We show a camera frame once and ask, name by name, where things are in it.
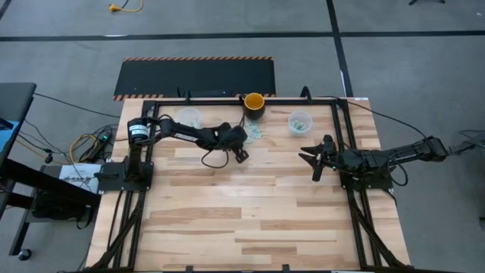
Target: chair wheel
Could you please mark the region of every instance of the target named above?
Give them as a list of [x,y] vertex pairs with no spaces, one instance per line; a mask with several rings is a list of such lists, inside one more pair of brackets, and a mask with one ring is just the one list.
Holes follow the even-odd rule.
[[30,259],[31,256],[32,251],[30,251],[30,249],[22,249],[20,253],[18,253],[17,257],[20,261],[27,261],[28,259]]

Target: black and orange striped tape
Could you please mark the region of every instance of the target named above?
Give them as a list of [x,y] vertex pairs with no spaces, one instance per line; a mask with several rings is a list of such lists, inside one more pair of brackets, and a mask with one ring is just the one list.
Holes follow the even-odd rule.
[[162,58],[125,58],[123,61],[218,61],[218,60],[273,60],[273,57],[162,57]]
[[[241,94],[236,94],[234,97],[239,98]],[[163,94],[151,94],[151,95],[144,95],[144,94],[138,94],[138,95],[117,95],[113,96],[113,100],[116,102],[121,102],[125,99],[160,99],[163,98]],[[264,94],[263,97],[269,98],[269,97],[276,97],[274,94]]]

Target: wood plank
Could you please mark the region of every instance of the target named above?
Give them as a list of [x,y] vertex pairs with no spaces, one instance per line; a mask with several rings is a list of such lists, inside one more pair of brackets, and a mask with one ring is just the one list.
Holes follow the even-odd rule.
[[348,220],[261,220],[262,231],[333,231],[350,230]]
[[152,212],[150,218],[241,219],[241,208],[184,208]]
[[292,242],[333,242],[335,231],[237,231],[236,243],[292,243]]

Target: wooden table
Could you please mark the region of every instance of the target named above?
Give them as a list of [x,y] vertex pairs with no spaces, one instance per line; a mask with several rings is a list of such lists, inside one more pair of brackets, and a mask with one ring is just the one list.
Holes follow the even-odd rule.
[[[368,100],[354,102],[370,107]],[[124,102],[117,139],[127,138],[127,122],[140,116],[142,103]],[[236,125],[242,117],[239,106],[196,107],[203,127],[223,121]],[[163,106],[160,112],[174,117],[181,108]],[[295,110],[313,117],[313,128],[304,137],[288,131],[287,119]],[[359,149],[379,149],[372,114],[353,105],[350,113]],[[145,200],[137,271],[184,270],[186,265],[195,270],[281,270],[282,264],[295,270],[358,268],[338,172],[326,168],[321,181],[312,182],[311,167],[298,157],[300,147],[318,144],[324,134],[335,137],[330,107],[269,105],[258,126],[262,138],[245,146],[249,159],[239,165],[230,153],[222,169],[202,165],[205,151],[192,143],[163,139],[155,144],[155,174]],[[122,160],[127,149],[126,141],[116,142],[113,159]],[[222,152],[207,158],[213,165],[224,161]],[[102,197],[87,265],[106,250],[117,195]],[[368,195],[377,233],[398,259],[409,263],[394,201],[382,190],[369,190]],[[371,264],[368,237],[363,234]],[[127,263],[129,245],[124,244],[122,265]]]

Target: blue object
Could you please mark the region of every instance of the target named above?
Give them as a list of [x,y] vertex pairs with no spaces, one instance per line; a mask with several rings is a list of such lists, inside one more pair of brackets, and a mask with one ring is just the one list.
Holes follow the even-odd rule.
[[18,121],[8,121],[13,124],[13,128],[11,130],[0,130],[0,152],[3,151],[5,144],[12,138],[12,134],[14,134],[15,128],[18,126]]

